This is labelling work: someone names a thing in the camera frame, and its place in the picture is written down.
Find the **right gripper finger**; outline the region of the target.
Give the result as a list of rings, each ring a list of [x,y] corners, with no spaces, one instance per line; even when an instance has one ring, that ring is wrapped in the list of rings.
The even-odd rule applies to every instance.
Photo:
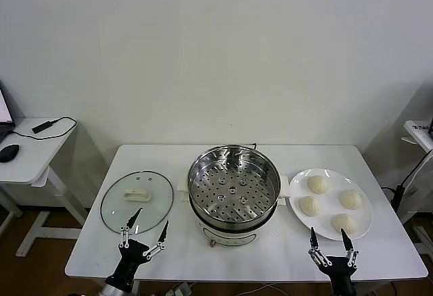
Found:
[[[340,229],[342,235],[342,241],[344,248],[346,250],[346,258],[348,259],[348,266],[351,268],[357,268],[356,259],[359,254],[357,250],[354,249],[351,239],[348,237],[343,228]]]
[[[325,255],[322,254],[319,248],[317,235],[313,227],[311,227],[310,246],[311,247],[309,249],[309,255],[318,267],[331,266],[331,262],[328,260],[328,258]]]

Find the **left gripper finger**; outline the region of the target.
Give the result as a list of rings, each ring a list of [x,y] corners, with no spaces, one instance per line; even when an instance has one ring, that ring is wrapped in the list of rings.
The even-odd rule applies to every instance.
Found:
[[[120,242],[119,247],[120,248],[129,248],[129,231],[132,229],[133,225],[137,221],[140,213],[142,211],[142,208],[140,207],[127,221],[127,223],[124,226],[120,227]]]
[[[143,254],[143,256],[147,260],[152,259],[156,254],[160,253],[165,249],[164,242],[167,236],[168,225],[169,225],[169,221],[167,220],[162,232],[160,233],[160,236],[158,237],[156,244],[153,247],[150,247],[150,249]]]

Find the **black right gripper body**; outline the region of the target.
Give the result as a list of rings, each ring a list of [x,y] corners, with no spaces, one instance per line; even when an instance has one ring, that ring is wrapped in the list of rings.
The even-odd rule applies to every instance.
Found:
[[[348,258],[346,257],[329,256],[328,260],[332,264],[328,264],[327,266],[321,264],[319,270],[329,277],[332,295],[356,296],[357,292],[352,283],[351,276],[357,269],[348,266]]]

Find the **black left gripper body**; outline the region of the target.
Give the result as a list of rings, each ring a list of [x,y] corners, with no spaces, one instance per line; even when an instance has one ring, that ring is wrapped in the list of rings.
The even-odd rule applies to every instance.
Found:
[[[148,260],[144,253],[150,247],[133,239],[129,239],[129,247],[118,247],[121,259],[114,272],[107,277],[105,283],[124,292],[131,292],[135,273],[140,265],[147,263]]]

